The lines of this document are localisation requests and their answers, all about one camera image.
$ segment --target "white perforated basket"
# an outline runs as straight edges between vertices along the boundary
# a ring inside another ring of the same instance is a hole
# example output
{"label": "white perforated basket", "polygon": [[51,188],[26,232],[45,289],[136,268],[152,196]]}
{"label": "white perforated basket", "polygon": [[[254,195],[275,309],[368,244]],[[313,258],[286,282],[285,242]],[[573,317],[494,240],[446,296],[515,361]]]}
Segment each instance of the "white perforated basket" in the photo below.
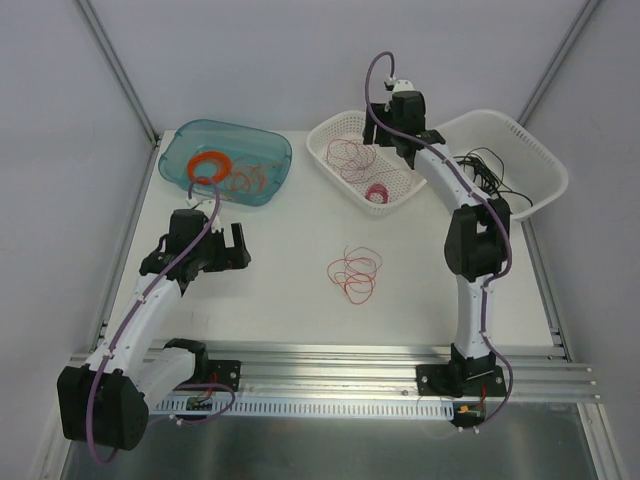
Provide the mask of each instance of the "white perforated basket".
{"label": "white perforated basket", "polygon": [[[529,197],[503,194],[511,207],[511,220],[522,221],[551,203],[567,189],[569,177],[564,165],[520,124],[495,110],[474,110],[436,129],[454,156],[484,147],[504,162],[504,184]],[[475,152],[500,175],[501,165],[488,151]]]}
{"label": "white perforated basket", "polygon": [[[365,113],[357,110],[331,117],[309,133],[307,148],[316,160],[318,168],[356,205],[371,215],[385,215],[406,202],[424,186],[426,180],[411,171],[405,161],[396,155],[394,148],[375,146],[376,161],[367,172],[367,177],[372,178],[369,182],[350,184],[327,164],[327,148],[332,140],[362,142],[365,118]],[[386,187],[389,192],[388,203],[373,203],[365,198],[367,190],[374,183],[381,183]]]}

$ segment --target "gray wall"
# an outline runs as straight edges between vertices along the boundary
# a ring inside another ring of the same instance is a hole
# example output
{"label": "gray wall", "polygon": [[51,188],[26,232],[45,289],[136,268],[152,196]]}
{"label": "gray wall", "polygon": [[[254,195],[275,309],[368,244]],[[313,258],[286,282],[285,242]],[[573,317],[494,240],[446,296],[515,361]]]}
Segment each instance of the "gray wall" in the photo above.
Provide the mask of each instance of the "gray wall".
{"label": "gray wall", "polygon": [[534,218],[578,361],[640,478],[640,2],[607,0],[528,129],[569,170]]}
{"label": "gray wall", "polygon": [[582,3],[94,0],[160,130],[201,117],[309,130],[363,109],[367,67],[387,49],[432,125],[474,108],[517,116]]}
{"label": "gray wall", "polygon": [[73,2],[0,3],[0,478],[87,344],[150,147]]}

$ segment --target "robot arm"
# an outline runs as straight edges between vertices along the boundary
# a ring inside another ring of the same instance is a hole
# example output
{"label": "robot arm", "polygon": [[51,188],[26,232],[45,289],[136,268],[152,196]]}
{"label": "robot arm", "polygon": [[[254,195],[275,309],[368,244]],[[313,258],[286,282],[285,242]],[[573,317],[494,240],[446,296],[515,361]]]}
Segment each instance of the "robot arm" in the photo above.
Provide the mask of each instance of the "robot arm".
{"label": "robot arm", "polygon": [[[500,227],[508,236],[509,205],[480,190],[451,160],[442,135],[427,130],[426,103],[411,82],[390,77],[385,86],[391,92],[390,101],[367,105],[364,143],[395,147],[409,167],[429,181],[452,216],[444,253],[458,284],[458,329],[448,367],[435,366],[427,375],[428,386],[440,395],[475,394],[496,375],[502,375],[487,340],[493,298],[489,279],[501,273],[507,259],[508,245]],[[502,225],[497,224],[496,216]]]}
{"label": "robot arm", "polygon": [[[200,207],[211,209],[213,202]],[[94,379],[102,373],[93,403],[93,439],[96,444],[131,450],[142,439],[149,411],[181,383],[203,383],[209,378],[208,355],[201,342],[174,339],[160,356],[143,368],[155,334],[174,304],[184,295],[200,271],[218,272],[246,268],[251,261],[240,224],[232,224],[233,247],[226,247],[221,228],[208,229],[201,240],[166,276],[158,278],[191,244],[209,219],[198,209],[176,210],[169,233],[160,239],[140,267],[140,278],[125,310],[125,318],[136,303],[142,304],[126,322],[122,332],[112,332],[82,367],[66,367],[58,377],[58,400],[63,432],[70,440],[87,440],[87,407]],[[154,282],[153,290],[146,292]],[[117,339],[117,348],[110,347]]]}

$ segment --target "white table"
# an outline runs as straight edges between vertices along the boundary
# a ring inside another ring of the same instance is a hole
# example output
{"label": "white table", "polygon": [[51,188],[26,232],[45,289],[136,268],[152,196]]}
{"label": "white table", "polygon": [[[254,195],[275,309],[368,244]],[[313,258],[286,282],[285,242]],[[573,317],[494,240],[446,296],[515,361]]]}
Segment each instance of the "white table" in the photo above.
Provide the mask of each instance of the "white table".
{"label": "white table", "polygon": [[[170,313],[157,339],[343,345],[447,345],[457,322],[457,288],[443,245],[450,217],[428,184],[399,210],[371,217],[313,165],[307,132],[280,132],[293,147],[281,190],[267,205],[224,202],[225,236],[241,222],[253,261],[246,270],[200,274]],[[165,132],[160,152],[173,138]],[[142,259],[168,231],[185,192],[154,169],[108,329],[113,331]],[[511,226],[514,264],[497,283],[494,340],[501,346],[552,346],[522,229]],[[379,252],[384,266],[372,298],[348,302],[326,275],[345,246]]]}

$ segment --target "teal plastic basket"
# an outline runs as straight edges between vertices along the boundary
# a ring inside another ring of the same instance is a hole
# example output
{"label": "teal plastic basket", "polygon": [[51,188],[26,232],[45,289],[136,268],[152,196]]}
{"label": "teal plastic basket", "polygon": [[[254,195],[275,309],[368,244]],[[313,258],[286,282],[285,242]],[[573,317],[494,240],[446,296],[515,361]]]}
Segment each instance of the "teal plastic basket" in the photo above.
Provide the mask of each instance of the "teal plastic basket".
{"label": "teal plastic basket", "polygon": [[[180,127],[160,156],[158,170],[165,180],[187,190],[189,161],[207,151],[227,155],[231,173],[218,183],[223,200],[257,207],[267,203],[284,183],[291,167],[291,144],[282,135],[232,123],[194,120]],[[213,177],[217,167],[202,163],[196,176]],[[196,184],[196,193],[211,196],[211,187]]]}

